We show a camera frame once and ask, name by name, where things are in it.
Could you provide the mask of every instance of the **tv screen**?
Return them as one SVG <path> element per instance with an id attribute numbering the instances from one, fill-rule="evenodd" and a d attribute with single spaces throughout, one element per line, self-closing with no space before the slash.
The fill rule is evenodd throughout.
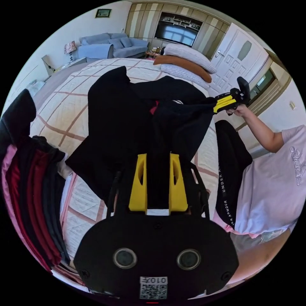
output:
<path id="1" fill-rule="evenodd" d="M 199 31 L 181 25 L 159 22 L 155 38 L 178 42 L 191 47 Z"/>

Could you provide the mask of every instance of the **camera lens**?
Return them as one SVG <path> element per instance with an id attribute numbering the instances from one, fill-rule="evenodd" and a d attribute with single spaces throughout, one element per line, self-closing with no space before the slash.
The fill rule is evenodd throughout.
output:
<path id="1" fill-rule="evenodd" d="M 192 270 L 199 265 L 200 259 L 200 254 L 196 250 L 184 250 L 179 254 L 177 264 L 183 270 Z"/>
<path id="2" fill-rule="evenodd" d="M 137 257 L 132 250 L 121 248 L 114 253 L 113 260 L 117 267 L 121 269 L 130 269 L 136 264 Z"/>

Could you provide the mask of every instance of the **lampshade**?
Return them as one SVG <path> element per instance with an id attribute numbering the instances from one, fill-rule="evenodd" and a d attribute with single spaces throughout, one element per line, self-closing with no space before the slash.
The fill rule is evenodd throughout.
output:
<path id="1" fill-rule="evenodd" d="M 72 41 L 72 42 L 66 44 L 65 47 L 64 47 L 65 54 L 75 51 L 76 48 L 77 47 L 76 47 L 75 41 Z"/>

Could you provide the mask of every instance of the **picture frame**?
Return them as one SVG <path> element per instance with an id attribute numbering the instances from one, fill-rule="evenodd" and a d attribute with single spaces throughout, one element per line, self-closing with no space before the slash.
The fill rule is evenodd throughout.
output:
<path id="1" fill-rule="evenodd" d="M 111 9 L 97 9 L 95 18 L 109 18 Z"/>

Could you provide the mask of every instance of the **mattress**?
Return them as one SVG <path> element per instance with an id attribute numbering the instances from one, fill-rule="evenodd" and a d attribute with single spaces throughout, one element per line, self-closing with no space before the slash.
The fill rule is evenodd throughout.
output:
<path id="1" fill-rule="evenodd" d="M 133 83 L 154 81 L 169 75 L 160 70 L 160 65 L 154 66 L 153 61 L 145 59 L 105 59 L 90 63 L 72 72 L 43 102 L 31 124 L 31 136 L 44 136 L 49 143 L 71 155 L 88 135 L 88 90 L 101 75 L 119 66 L 127 67 L 127 75 Z M 208 97 L 204 88 L 187 82 Z M 218 148 L 214 120 L 192 162 L 198 167 L 209 190 L 208 202 L 212 217 L 218 188 Z M 67 251 L 73 259 L 85 233 L 106 217 L 107 207 L 77 175 L 74 176 L 71 190 L 64 208 L 63 234 Z"/>

